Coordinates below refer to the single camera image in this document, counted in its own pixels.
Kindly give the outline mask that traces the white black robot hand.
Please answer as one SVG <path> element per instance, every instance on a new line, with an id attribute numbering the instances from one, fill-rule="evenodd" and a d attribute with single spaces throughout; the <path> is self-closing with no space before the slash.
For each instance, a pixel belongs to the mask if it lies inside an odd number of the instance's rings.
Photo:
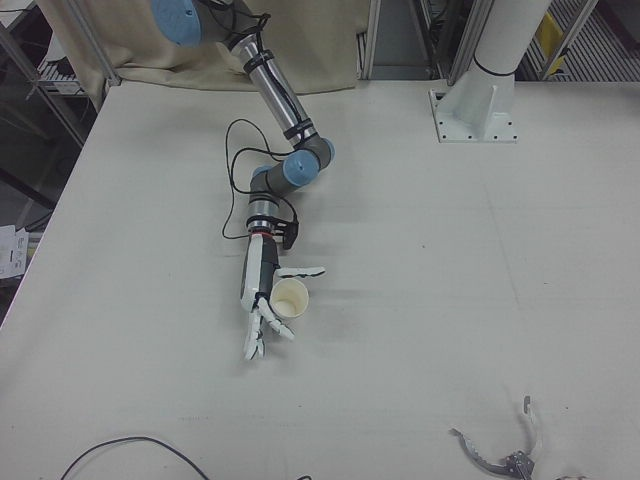
<path id="1" fill-rule="evenodd" d="M 263 327 L 293 340 L 289 322 L 301 317 L 309 305 L 309 291 L 302 282 L 326 273 L 322 266 L 290 268 L 279 263 L 274 238 L 264 232 L 252 233 L 245 254 L 240 303 L 248 315 L 244 357 L 251 360 L 265 354 Z"/>

